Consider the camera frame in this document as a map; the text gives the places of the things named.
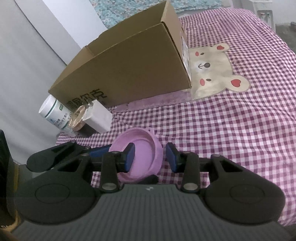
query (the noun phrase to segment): gold jar lid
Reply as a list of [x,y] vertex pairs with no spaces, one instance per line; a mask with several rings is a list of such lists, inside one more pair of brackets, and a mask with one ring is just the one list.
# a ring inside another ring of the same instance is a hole
[[84,105],[78,107],[78,109],[72,114],[69,121],[69,127],[74,131],[79,131],[85,122],[82,121],[83,115],[85,113],[86,107]]

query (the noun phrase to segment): cardboard box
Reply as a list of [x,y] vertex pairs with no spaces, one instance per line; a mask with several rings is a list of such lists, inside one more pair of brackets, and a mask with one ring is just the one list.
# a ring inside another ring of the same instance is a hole
[[164,1],[82,48],[48,92],[71,109],[87,98],[110,107],[190,88],[190,78],[186,36]]

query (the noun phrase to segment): bear ear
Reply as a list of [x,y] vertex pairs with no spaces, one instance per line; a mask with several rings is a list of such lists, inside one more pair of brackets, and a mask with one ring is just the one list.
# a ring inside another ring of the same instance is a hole
[[225,81],[227,89],[237,92],[246,91],[250,87],[249,81],[240,75],[232,75],[226,78]]
[[220,43],[220,44],[216,44],[214,45],[212,48],[215,49],[215,51],[227,51],[229,49],[229,45],[226,43]]

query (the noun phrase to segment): bear applique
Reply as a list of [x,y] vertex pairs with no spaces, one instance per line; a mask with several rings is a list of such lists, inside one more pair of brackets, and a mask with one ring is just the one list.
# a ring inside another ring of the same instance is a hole
[[246,78],[233,75],[231,64],[224,53],[228,49],[226,43],[188,49],[192,79],[191,94],[194,99],[212,96],[225,89],[242,92],[250,87]]

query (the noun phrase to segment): checkered tablecloth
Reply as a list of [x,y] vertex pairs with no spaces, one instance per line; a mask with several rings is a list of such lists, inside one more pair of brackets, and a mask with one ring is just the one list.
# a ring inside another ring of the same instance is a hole
[[[163,146],[173,142],[200,157],[219,153],[277,184],[286,196],[280,223],[296,223],[296,55],[247,10],[208,10],[181,22],[189,47],[227,43],[234,74],[247,78],[251,88],[152,109],[111,109],[111,131],[76,138],[78,144],[103,146],[130,127],[153,127]],[[61,134],[57,144],[71,139]],[[167,161],[158,176],[160,183],[181,181]],[[93,185],[98,178],[94,173]],[[206,175],[202,184],[208,184]]]

